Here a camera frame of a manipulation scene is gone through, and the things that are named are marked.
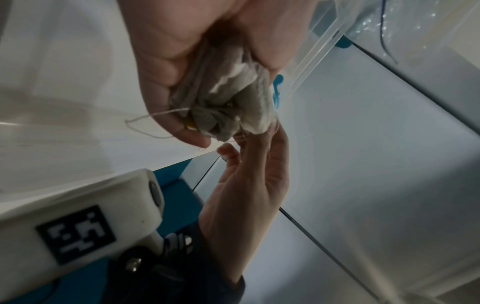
clear plastic container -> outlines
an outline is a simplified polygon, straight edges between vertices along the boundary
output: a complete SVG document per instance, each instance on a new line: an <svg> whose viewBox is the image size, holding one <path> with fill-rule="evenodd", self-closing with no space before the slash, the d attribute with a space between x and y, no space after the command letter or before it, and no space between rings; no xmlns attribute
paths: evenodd
<svg viewBox="0 0 480 304"><path fill-rule="evenodd" d="M308 35L292 62L281 73L283 96L291 96L343 34L355 23L365 0L319 1Z"/></svg>

human hand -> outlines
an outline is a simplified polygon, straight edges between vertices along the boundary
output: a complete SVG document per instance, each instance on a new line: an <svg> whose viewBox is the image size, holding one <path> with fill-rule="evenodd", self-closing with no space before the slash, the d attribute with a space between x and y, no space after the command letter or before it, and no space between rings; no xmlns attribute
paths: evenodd
<svg viewBox="0 0 480 304"><path fill-rule="evenodd" d="M239 32L272 81L292 59L318 0L118 0L136 58L149 113L169 110L177 85L206 34ZM210 138L188 130L177 113L153 117L178 139L208 147Z"/></svg>
<svg viewBox="0 0 480 304"><path fill-rule="evenodd" d="M289 144L282 126L235 138L217 149L226 169L198 224L216 262L237 283L260 245L289 188Z"/></svg>

gray cloth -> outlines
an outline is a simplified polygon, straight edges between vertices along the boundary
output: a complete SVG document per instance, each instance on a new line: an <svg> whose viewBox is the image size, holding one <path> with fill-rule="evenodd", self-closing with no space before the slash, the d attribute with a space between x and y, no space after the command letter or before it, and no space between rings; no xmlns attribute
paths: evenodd
<svg viewBox="0 0 480 304"><path fill-rule="evenodd" d="M254 62L241 37L218 47L203 42L184 79L173 92L173 108L189 108L200 132L227 141L240 129L253 134L267 131L276 121L270 75Z"/></svg>

white device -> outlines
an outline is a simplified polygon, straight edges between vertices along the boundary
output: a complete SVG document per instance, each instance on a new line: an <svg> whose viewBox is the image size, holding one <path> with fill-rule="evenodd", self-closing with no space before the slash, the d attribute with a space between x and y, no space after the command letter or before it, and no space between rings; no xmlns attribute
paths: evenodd
<svg viewBox="0 0 480 304"><path fill-rule="evenodd" d="M160 255L164 198L138 170L54 195L0 216L0 302L98 259L143 245Z"/></svg>

dark sleeve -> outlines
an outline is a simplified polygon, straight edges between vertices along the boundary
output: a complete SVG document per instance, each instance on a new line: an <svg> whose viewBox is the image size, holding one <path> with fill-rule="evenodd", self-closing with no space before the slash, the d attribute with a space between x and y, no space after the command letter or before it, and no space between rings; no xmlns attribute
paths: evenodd
<svg viewBox="0 0 480 304"><path fill-rule="evenodd" d="M164 239L162 256L145 247L126 251L108 265L101 303L236 304L244 290L243 277L233 285L210 254L198 222ZM132 257L138 270L127 270Z"/></svg>

